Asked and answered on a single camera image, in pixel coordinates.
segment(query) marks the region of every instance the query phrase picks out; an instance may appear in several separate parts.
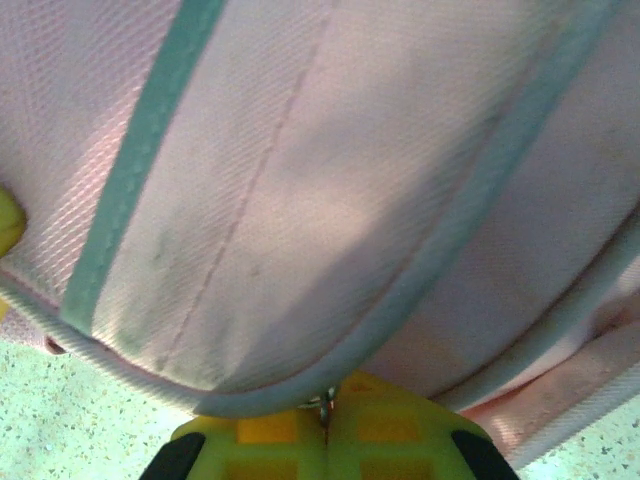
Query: yellow plastic object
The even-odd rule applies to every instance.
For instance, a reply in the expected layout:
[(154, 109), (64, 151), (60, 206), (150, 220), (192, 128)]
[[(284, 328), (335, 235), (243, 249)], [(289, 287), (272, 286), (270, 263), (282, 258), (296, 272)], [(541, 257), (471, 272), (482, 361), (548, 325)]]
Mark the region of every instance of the yellow plastic object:
[[(24, 232), (27, 220), (11, 194), (0, 188), (0, 257), (13, 247)], [(9, 306), (0, 300), (0, 322)]]
[(490, 440), (469, 420), (358, 372), (341, 385), (326, 443), (310, 410), (198, 417), (172, 440), (206, 437), (187, 480), (474, 480), (452, 441), (457, 430)]

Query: speckled floor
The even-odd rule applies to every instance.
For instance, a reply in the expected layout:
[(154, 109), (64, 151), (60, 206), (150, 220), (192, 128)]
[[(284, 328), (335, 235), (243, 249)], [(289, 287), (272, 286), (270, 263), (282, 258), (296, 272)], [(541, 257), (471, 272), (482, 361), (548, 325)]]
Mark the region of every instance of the speckled floor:
[[(0, 479), (138, 479), (188, 417), (68, 355), (0, 343)], [(640, 478), (640, 396), (520, 471), (523, 480)]]

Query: yellow plastic base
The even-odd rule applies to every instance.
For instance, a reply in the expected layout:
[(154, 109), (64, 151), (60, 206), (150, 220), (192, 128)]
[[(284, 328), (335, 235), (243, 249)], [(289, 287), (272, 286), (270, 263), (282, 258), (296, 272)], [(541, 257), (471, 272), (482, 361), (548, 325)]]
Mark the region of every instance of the yellow plastic base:
[(473, 480), (451, 440), (476, 424), (365, 373), (343, 382), (328, 442), (317, 412), (268, 417), (198, 417), (172, 439), (201, 432), (206, 442), (188, 480)]

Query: stitching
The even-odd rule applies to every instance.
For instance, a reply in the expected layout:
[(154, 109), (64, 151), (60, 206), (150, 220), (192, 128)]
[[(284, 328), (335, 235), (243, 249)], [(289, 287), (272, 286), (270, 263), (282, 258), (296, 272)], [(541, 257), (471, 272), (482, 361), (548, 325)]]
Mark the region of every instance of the stitching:
[(393, 272), (393, 274), (391, 275), (391, 278), (386, 283), (386, 285), (384, 285), (380, 289), (380, 291), (373, 297), (373, 299), (371, 300), (371, 304), (363, 309), (362, 313), (351, 323), (349, 328), (344, 332), (344, 334), (340, 338), (338, 338), (335, 342), (333, 342), (330, 346), (328, 346), (323, 353), (318, 354), (318, 356), (314, 360), (311, 360), (307, 365), (301, 368), (298, 368), (296, 371), (292, 372), (284, 379), (275, 380), (275, 381), (261, 385), (259, 387), (260, 389), (284, 383), (289, 379), (294, 378), (297, 375), (301, 374), (302, 372), (308, 370), (311, 366), (320, 362), (337, 345), (342, 343), (344, 339), (347, 338), (364, 321), (367, 315), (373, 309), (375, 309), (376, 305), (386, 297), (389, 291), (391, 291), (393, 286), (396, 284), (397, 280), (402, 276), (405, 270), (413, 263), (414, 258), (420, 254), (420, 251), (422, 250), (422, 245), (427, 241), (430, 234), (437, 227), (439, 221), (447, 214), (451, 203), (467, 183), (469, 177), (471, 176), (472, 172), (475, 170), (478, 164), (479, 156), (481, 155), (481, 152), (486, 147), (486, 145), (491, 141), (495, 133), (498, 131), (502, 123), (500, 120), (504, 118), (508, 114), (508, 112), (514, 107), (514, 105), (517, 103), (519, 96), (522, 94), (522, 91), (530, 83), (530, 80), (532, 78), (535, 78), (536, 68), (544, 59), (547, 58), (549, 54), (549, 50), (553, 48), (553, 46), (556, 44), (555, 42), (558, 39), (558, 36), (566, 28), (567, 17), (569, 16), (569, 14), (570, 14), (570, 11), (559, 13), (556, 19), (551, 22), (550, 31), (546, 35), (543, 35), (543, 37), (540, 39), (539, 47), (537, 48), (536, 52), (532, 55), (532, 59), (529, 62), (529, 64), (523, 69), (522, 74), (519, 76), (518, 80), (515, 82), (512, 88), (511, 94), (506, 98), (506, 100), (504, 101), (502, 107), (499, 109), (497, 114), (491, 117), (491, 120), (494, 122), (492, 125), (492, 128), (490, 128), (487, 131), (487, 133), (483, 136), (475, 152), (471, 155), (473, 160), (459, 174), (458, 181), (455, 183), (454, 187), (452, 188), (452, 191), (449, 194), (446, 203), (442, 205), (440, 210), (435, 215), (431, 224), (427, 226), (427, 228), (425, 229), (425, 232), (422, 235), (422, 237), (416, 242), (415, 246), (411, 249), (409, 254), (400, 263), (397, 270)]
[[(171, 77), (167, 80), (167, 84), (169, 85), (169, 87), (167, 88), (168, 97), (173, 97), (177, 95), (180, 84), (181, 84), (181, 82), (179, 81), (180, 77), (192, 65), (192, 57), (195, 53), (195, 44), (197, 40), (200, 38), (200, 36), (207, 31), (208, 26), (210, 24), (211, 17), (215, 15), (218, 8), (219, 8), (218, 2), (207, 2), (207, 7), (203, 9), (201, 21), (198, 24), (197, 28), (195, 28), (193, 30), (193, 33), (191, 34), (188, 46), (185, 49), (185, 55), (180, 57), (180, 59), (182, 60), (181, 63), (176, 67)], [(81, 292), (81, 298), (85, 302), (88, 299), (89, 291), (92, 291), (96, 287), (96, 285), (100, 282), (100, 278), (99, 278), (101, 276), (100, 272), (103, 271), (107, 263), (107, 257), (109, 256), (109, 253), (112, 252), (115, 248), (117, 232), (123, 229), (124, 224), (130, 218), (130, 216), (127, 215), (127, 210), (128, 210), (127, 206), (130, 203), (130, 199), (132, 197), (136, 197), (137, 196), (136, 193), (138, 194), (140, 193), (141, 183), (146, 178), (146, 173), (145, 173), (143, 163), (140, 162), (139, 159), (149, 154), (149, 152), (152, 150), (152, 145), (154, 144), (158, 145), (160, 143), (160, 139), (161, 139), (160, 137), (163, 134), (163, 130), (160, 127), (159, 117), (160, 115), (165, 115), (167, 113), (168, 103), (169, 102), (165, 102), (159, 105), (151, 113), (146, 115), (147, 122), (150, 125), (150, 128), (149, 128), (150, 136), (146, 143), (141, 144), (135, 147), (134, 149), (134, 153), (137, 153), (138, 155), (134, 156), (134, 161), (132, 162), (131, 166), (126, 170), (123, 178), (123, 182), (125, 182), (124, 188), (126, 189), (126, 195), (122, 197), (122, 199), (120, 200), (117, 206), (117, 213), (114, 216), (113, 222), (111, 224), (111, 229), (109, 230), (109, 233), (105, 237), (105, 240), (104, 240), (105, 246), (102, 251), (102, 254), (99, 256), (98, 260), (94, 265), (93, 275), (89, 279), (88, 288), (84, 288)], [(134, 110), (134, 113), (131, 118), (133, 119), (135, 115), (136, 115), (136, 112)]]
[(280, 138), (280, 134), (284, 130), (284, 127), (286, 126), (286, 124), (289, 121), (289, 118), (291, 117), (291, 111), (293, 109), (293, 105), (295, 104), (296, 100), (300, 97), (300, 93), (304, 86), (305, 80), (315, 63), (320, 47), (322, 46), (322, 43), (325, 39), (327, 28), (331, 23), (331, 19), (333, 18), (333, 13), (335, 12), (336, 6), (337, 6), (337, 2), (336, 1), (332, 2), (330, 4), (329, 11), (325, 15), (325, 18), (319, 23), (318, 39), (315, 42), (315, 44), (311, 46), (309, 50), (309, 57), (307, 60), (307, 64), (302, 67), (302, 69), (300, 70), (300, 73), (298, 74), (295, 80), (295, 83), (291, 89), (291, 94), (285, 103), (284, 110), (282, 113), (282, 118), (276, 124), (271, 136), (271, 141), (269, 142), (269, 146), (265, 148), (262, 154), (262, 158), (258, 161), (258, 166), (256, 167), (256, 171), (254, 172), (253, 177), (249, 180), (247, 189), (244, 195), (242, 196), (240, 200), (240, 205), (238, 207), (238, 210), (236, 211), (236, 217), (233, 220), (232, 224), (229, 226), (229, 229), (227, 230), (227, 234), (223, 239), (222, 245), (220, 246), (218, 253), (214, 258), (213, 264), (211, 265), (211, 268), (207, 272), (205, 280), (202, 283), (200, 289), (198, 290), (198, 293), (193, 299), (193, 302), (191, 303), (191, 307), (189, 308), (187, 315), (185, 316), (184, 320), (182, 321), (182, 324), (180, 325), (180, 328), (178, 329), (178, 333), (176, 334), (173, 342), (171, 343), (169, 352), (163, 359), (161, 359), (161, 361), (158, 362), (159, 372), (162, 372), (164, 370), (164, 367), (166, 366), (167, 362), (175, 353), (175, 349), (180, 343), (180, 340), (182, 339), (182, 337), (184, 336), (184, 333), (187, 329), (189, 322), (191, 321), (191, 318), (193, 316), (193, 313), (195, 312), (195, 309), (197, 308), (198, 304), (201, 302), (204, 292), (206, 291), (207, 287), (211, 283), (211, 280), (213, 279), (215, 272), (218, 270), (218, 267), (222, 263), (222, 260), (227, 252), (227, 248), (231, 244), (231, 241), (233, 240), (233, 237), (235, 236), (235, 233), (238, 230), (240, 223), (242, 223), (244, 215), (247, 211), (247, 207), (249, 205), (249, 201), (251, 200), (253, 192), (258, 184), (258, 181), (260, 180), (262, 174), (266, 170), (269, 159), (271, 158), (278, 144), (278, 139)]

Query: terrazzo floor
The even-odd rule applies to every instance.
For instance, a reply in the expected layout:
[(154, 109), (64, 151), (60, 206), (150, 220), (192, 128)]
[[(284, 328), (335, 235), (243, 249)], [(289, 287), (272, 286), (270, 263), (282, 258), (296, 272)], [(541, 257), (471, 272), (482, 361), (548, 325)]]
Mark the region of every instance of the terrazzo floor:
[[(0, 343), (0, 480), (137, 480), (187, 415), (68, 356)], [(640, 396), (519, 472), (640, 479)]]

